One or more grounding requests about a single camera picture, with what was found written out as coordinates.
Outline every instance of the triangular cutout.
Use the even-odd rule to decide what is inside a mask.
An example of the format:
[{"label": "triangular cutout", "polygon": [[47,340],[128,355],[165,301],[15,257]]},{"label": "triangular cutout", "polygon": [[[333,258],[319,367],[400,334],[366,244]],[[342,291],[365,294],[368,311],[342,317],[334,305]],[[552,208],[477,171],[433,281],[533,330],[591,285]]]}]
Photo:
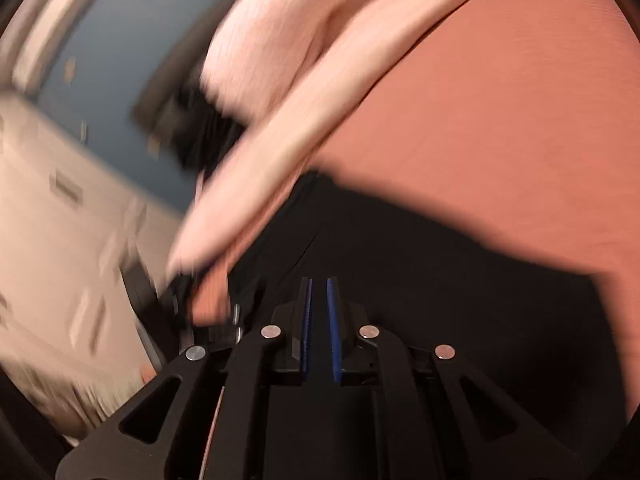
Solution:
[{"label": "triangular cutout", "polygon": [[178,388],[180,388],[178,377],[167,379],[122,421],[120,431],[146,444],[153,444],[158,439]]},{"label": "triangular cutout", "polygon": [[471,379],[462,377],[460,386],[465,393],[478,428],[488,442],[513,433],[516,430],[515,421],[505,413],[484,391]]}]

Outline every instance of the blue wall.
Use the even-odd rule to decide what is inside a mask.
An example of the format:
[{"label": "blue wall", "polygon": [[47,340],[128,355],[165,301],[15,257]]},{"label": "blue wall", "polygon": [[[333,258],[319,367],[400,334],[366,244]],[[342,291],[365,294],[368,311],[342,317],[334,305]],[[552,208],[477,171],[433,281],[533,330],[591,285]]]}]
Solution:
[{"label": "blue wall", "polygon": [[[87,147],[139,186],[185,210],[193,177],[171,155],[155,160],[146,136],[129,119],[143,86],[193,22],[214,0],[95,0],[58,54],[42,92],[42,110],[63,128],[88,125]],[[76,78],[63,80],[77,60]]]}]

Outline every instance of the blue rubber strip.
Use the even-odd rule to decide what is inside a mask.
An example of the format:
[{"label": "blue rubber strip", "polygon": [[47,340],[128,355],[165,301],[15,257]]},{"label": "blue rubber strip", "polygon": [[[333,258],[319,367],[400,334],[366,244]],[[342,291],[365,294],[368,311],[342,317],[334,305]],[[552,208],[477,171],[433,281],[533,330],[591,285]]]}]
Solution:
[{"label": "blue rubber strip", "polygon": [[306,377],[309,370],[309,330],[311,329],[311,288],[314,282],[310,278],[306,284],[305,313],[302,325],[302,377]]},{"label": "blue rubber strip", "polygon": [[338,334],[338,313],[335,307],[334,282],[326,280],[326,302],[329,307],[329,330],[331,332],[331,356],[334,381],[340,384],[342,379],[342,345]]}]

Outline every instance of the cabinet handle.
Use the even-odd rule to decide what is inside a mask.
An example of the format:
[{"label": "cabinet handle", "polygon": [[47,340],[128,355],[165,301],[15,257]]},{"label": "cabinet handle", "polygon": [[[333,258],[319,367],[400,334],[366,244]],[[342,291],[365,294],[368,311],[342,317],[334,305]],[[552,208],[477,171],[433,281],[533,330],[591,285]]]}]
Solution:
[{"label": "cabinet handle", "polygon": [[55,175],[51,175],[49,178],[50,190],[56,195],[62,195],[78,207],[82,205],[82,188],[76,186],[71,179],[64,176],[58,170]]}]

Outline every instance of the black pants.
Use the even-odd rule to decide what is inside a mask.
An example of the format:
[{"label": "black pants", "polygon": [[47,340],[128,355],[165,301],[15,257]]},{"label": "black pants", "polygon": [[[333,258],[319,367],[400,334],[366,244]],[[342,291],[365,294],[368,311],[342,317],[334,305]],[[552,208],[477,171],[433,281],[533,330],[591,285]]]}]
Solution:
[{"label": "black pants", "polygon": [[332,382],[324,284],[405,344],[448,343],[574,450],[587,469],[625,425],[610,329],[587,276],[518,261],[436,221],[302,176],[229,275],[254,326],[314,279],[310,373],[272,388],[266,479],[368,479],[367,393]]}]

